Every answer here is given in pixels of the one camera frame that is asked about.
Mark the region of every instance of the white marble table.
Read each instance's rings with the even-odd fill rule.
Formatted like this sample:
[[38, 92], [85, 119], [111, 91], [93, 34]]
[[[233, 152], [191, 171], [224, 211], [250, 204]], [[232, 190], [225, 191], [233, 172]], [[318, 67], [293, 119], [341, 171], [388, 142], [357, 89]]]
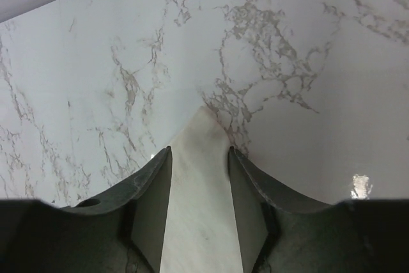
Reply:
[[409, 197], [409, 0], [59, 0], [0, 24], [0, 197], [74, 205], [206, 104], [310, 197]]

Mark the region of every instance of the marble countertop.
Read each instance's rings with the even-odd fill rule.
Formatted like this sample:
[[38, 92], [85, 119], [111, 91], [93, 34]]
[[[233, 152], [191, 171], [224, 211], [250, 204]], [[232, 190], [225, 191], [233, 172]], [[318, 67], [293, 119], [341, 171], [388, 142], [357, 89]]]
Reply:
[[298, 192], [408, 197], [409, 0], [58, 0], [0, 24], [0, 197], [74, 205], [201, 105]]

